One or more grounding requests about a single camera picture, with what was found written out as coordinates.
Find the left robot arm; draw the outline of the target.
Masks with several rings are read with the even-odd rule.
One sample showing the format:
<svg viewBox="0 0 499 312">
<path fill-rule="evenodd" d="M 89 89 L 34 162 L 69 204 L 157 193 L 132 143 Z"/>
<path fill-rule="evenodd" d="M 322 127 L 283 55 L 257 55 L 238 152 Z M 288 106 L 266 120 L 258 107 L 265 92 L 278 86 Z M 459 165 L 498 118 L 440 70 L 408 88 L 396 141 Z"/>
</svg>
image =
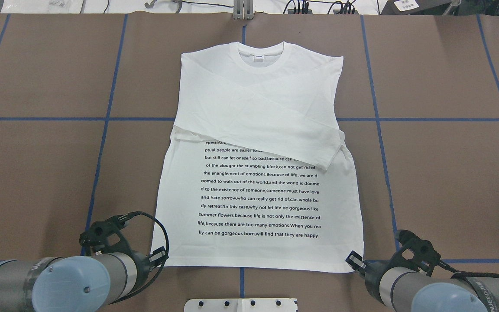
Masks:
<svg viewBox="0 0 499 312">
<path fill-rule="evenodd" d="M 0 261 L 0 312 L 95 312 L 147 286 L 168 258 L 164 247 L 95 256 Z"/>
</svg>

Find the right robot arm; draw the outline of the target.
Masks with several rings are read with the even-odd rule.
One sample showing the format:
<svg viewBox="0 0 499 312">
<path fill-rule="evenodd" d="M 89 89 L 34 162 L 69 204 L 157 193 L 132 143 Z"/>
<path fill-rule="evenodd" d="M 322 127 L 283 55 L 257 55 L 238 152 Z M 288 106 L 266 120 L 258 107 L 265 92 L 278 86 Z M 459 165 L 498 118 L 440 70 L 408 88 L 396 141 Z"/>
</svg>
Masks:
<svg viewBox="0 0 499 312">
<path fill-rule="evenodd" d="M 499 312 L 498 274 L 458 271 L 449 279 L 433 278 L 435 267 L 447 267 L 438 257 L 406 259 L 401 252 L 388 261 L 367 261 L 352 251 L 346 263 L 368 293 L 395 312 Z"/>
</svg>

